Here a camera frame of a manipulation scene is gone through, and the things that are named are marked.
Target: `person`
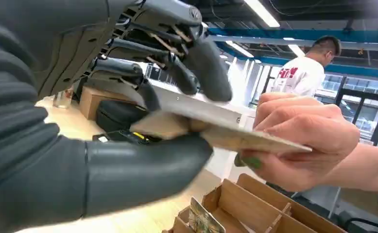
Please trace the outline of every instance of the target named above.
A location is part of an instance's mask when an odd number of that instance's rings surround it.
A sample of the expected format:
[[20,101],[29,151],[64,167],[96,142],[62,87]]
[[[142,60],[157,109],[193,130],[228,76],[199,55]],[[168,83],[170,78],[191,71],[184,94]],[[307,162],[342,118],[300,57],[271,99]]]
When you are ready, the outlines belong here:
[[275,79],[273,92],[314,96],[325,79],[325,70],[341,54],[341,43],[333,36],[319,38],[305,56],[287,62]]
[[332,185],[378,191],[378,147],[359,143],[360,131],[334,104],[267,93],[259,98],[254,130],[313,148],[307,153],[240,153],[244,165],[285,190]]

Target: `human finger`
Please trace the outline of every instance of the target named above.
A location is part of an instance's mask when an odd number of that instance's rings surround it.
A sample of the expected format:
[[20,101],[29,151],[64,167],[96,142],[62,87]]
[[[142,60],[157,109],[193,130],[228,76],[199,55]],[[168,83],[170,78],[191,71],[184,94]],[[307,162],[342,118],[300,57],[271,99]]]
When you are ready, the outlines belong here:
[[288,191],[301,191],[310,187],[304,169],[288,166],[275,154],[247,151],[241,154],[241,160],[259,177]]
[[280,98],[272,101],[264,102],[258,106],[256,110],[256,117],[254,128],[269,116],[275,109],[283,106],[316,106],[323,105],[312,97],[293,97],[293,98]]
[[277,99],[293,98],[293,97],[297,97],[297,95],[292,94],[292,93],[282,93],[282,92],[265,93],[259,96],[258,106],[269,101],[273,101]]
[[350,153],[360,137],[358,128],[344,119],[309,114],[295,116],[263,131],[323,153]]
[[266,128],[281,124],[301,114],[318,115],[326,118],[342,119],[341,109],[335,104],[316,106],[284,106],[276,108],[254,130],[262,131]]

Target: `robotic hand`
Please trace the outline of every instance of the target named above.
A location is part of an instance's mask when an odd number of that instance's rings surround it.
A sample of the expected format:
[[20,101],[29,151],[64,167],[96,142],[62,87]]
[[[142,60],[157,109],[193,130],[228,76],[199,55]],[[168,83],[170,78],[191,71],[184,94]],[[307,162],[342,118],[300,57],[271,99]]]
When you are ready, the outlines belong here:
[[160,64],[185,94],[197,79],[208,98],[229,101],[201,21],[178,0],[0,0],[0,232],[122,210],[193,180],[212,154],[197,134],[152,146],[71,140],[34,103],[106,75],[159,108],[141,69],[124,59]]

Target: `wooden divider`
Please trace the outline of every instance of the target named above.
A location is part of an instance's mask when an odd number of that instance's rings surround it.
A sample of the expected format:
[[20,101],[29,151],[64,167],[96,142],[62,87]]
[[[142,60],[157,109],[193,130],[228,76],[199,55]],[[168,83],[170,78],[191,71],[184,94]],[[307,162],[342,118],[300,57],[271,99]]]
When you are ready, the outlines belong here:
[[280,211],[284,211],[287,204],[290,203],[290,215],[292,218],[298,220],[309,228],[315,230],[318,233],[344,233],[345,231],[338,226],[330,223],[328,220],[317,215],[313,211],[307,209],[301,204],[293,201],[285,195],[279,193],[273,188],[261,183],[254,178],[241,174],[238,178],[237,185],[249,191],[251,194],[266,201],[272,206],[276,207]]
[[[242,174],[238,183],[240,185],[224,180],[202,200],[202,205],[225,227],[227,233],[249,233],[245,226],[256,233],[344,233],[252,177]],[[189,207],[179,212],[173,229],[165,233],[193,233],[188,221]]]
[[222,183],[219,207],[257,233],[265,232],[281,213],[229,180]]

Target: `human hand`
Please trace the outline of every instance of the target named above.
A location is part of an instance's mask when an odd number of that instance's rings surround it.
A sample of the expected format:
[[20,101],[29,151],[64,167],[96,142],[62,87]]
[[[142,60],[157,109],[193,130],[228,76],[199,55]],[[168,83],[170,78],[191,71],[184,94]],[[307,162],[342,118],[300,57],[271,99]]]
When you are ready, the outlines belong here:
[[338,106],[282,93],[260,96],[254,130],[313,148],[304,153],[239,153],[239,159],[257,175],[288,191],[321,184],[360,138],[357,127],[344,119]]

